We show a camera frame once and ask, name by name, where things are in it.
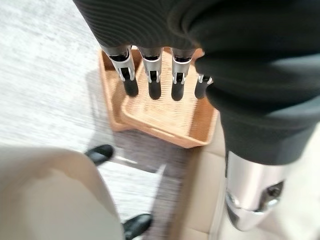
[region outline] basket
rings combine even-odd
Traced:
[[[162,53],[161,97],[150,98],[145,68],[141,63],[136,71],[139,95],[125,96],[121,104],[122,122],[147,134],[163,139],[183,148],[207,145],[213,136],[218,111],[207,98],[196,99],[195,87],[198,74],[190,66],[180,101],[171,97],[172,56]]]

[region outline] black sleeve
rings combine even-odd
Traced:
[[[214,78],[206,93],[227,150],[262,164],[297,160],[320,120],[320,1],[187,2],[169,24],[205,51],[196,68]]]

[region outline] black shoe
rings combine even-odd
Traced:
[[[86,151],[84,154],[87,155],[96,166],[99,166],[111,159],[114,154],[114,148],[107,144],[100,145]]]
[[[149,229],[153,221],[152,214],[140,214],[123,223],[125,240],[132,240]]]

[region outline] robotic finger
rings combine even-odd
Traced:
[[[153,100],[161,97],[161,66],[163,48],[138,47],[148,79],[149,96]]]
[[[195,49],[181,50],[172,48],[172,89],[171,97],[180,101],[184,96],[185,81]]]
[[[120,76],[121,81],[123,81],[126,94],[130,97],[137,96],[139,89],[135,74],[135,64],[131,54],[131,47],[101,47],[110,58],[115,70]]]

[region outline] gray floor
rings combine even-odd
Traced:
[[[99,170],[121,219],[152,211],[144,239],[165,239],[187,153],[135,130],[111,131],[98,49],[71,0],[1,0],[0,145],[114,145]]]

